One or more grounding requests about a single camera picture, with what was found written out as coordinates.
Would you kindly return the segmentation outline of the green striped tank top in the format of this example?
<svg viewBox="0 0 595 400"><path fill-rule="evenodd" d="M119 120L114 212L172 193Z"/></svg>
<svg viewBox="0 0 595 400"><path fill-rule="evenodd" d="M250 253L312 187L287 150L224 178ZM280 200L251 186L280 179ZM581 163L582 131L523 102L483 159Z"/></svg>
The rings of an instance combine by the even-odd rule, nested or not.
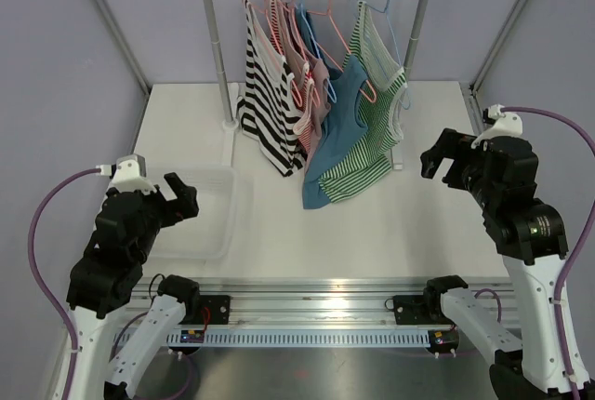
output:
<svg viewBox="0 0 595 400"><path fill-rule="evenodd" d="M337 165L325 171L319 184L330 202L350 199L391 173L391 149L403 139L399 105L407 89L405 70L385 47L373 21L372 8L357 2L350 52L363 66L358 115L367 131Z"/></svg>

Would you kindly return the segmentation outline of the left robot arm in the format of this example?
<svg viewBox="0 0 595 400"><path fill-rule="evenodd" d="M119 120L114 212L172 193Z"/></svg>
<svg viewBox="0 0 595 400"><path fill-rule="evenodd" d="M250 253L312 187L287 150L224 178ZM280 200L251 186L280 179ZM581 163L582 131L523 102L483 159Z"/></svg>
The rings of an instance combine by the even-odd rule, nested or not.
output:
<svg viewBox="0 0 595 400"><path fill-rule="evenodd" d="M111 188L95 219L83 257L71 271L67 303L77 342L74 367L66 375L69 399L131 399L173 326L193 322L201 312L198 283L169 275L132 339L117 356L111 340L143 275L157 234L199 213L197 191L174 173L165 181L175 195L160 190L123 192Z"/></svg>

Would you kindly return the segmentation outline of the light blue wire hanger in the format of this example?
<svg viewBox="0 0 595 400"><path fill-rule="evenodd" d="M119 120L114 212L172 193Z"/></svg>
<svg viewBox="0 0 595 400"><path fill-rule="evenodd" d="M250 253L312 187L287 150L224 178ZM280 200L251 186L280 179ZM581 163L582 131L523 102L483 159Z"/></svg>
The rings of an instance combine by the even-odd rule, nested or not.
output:
<svg viewBox="0 0 595 400"><path fill-rule="evenodd" d="M355 4L357 2L359 2L360 0L348 0L349 2L353 1L354 2L354 9L355 9ZM390 16L390 5L391 5L391 0L386 0L385 1L385 5L382 9L378 8L378 7L374 7L371 6L369 3L365 3L365 5L373 12L376 12L378 14L382 14L384 16L384 19L386 21L386 25L389 28L390 31L390 36L391 36L391 40L393 43L393 49L394 49L394 53L396 54L396 62L398 62L399 64L401 64L401 54L399 51L399 44L398 44L398 40L397 40L397 36L395 34L395 30L393 28L393 22ZM377 65L379 67L379 69L381 70L382 74L384 75L385 78L389 77L389 73L388 73L388 69L387 69L387 65L381 61L380 59L376 59ZM398 112L400 112L400 110L405 110L408 111L410 110L411 106L412 106L412 100L411 100L411 96L410 96L410 91L408 89L408 84L405 82L404 85L404 90L403 90L403 94L402 96L399 98L399 102L400 102L400 107L398 109Z"/></svg>

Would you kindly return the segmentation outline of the blue tank top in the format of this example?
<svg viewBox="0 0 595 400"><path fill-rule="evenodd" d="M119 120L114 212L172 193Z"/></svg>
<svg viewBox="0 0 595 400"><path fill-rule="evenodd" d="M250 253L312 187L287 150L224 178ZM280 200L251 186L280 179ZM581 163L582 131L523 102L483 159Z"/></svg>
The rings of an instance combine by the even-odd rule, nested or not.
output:
<svg viewBox="0 0 595 400"><path fill-rule="evenodd" d="M318 209L331 203L322 187L323 174L346 158L368 130L359 115L360 88L367 79L363 65L350 55L347 64L339 69L329 64L324 67L329 72L336 99L330 103L330 111L322 121L322 136L306 170L302 189L302 205L306 209Z"/></svg>

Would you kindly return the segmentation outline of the mauve pink tank top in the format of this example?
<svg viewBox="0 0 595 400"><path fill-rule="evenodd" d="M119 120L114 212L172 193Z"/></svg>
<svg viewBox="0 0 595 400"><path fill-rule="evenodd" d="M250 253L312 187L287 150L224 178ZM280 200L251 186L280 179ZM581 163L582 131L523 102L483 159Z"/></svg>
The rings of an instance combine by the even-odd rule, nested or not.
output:
<svg viewBox="0 0 595 400"><path fill-rule="evenodd" d="M284 5L283 15L285 22L281 33L285 55L301 96L301 102L296 103L300 117L293 130L307 155L308 167L322 138L323 120L331 108L327 100L329 73L323 61L310 52L302 37L299 28L302 19L298 10Z"/></svg>

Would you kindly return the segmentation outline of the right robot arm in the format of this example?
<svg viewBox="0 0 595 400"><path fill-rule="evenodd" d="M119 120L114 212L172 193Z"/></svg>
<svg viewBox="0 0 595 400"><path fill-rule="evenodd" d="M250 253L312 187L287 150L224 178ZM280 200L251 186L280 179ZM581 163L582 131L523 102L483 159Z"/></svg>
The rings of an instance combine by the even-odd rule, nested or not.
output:
<svg viewBox="0 0 595 400"><path fill-rule="evenodd" d="M433 322L447 319L467 336L500 399L593 398L562 280L571 262L565 228L558 211L536 198L538 158L531 144L447 128L420 156L422 177L433 178L445 159L452 165L443 183L470 193L482 210L514 289L522 334L510 334L456 275L428 281L423 314Z"/></svg>

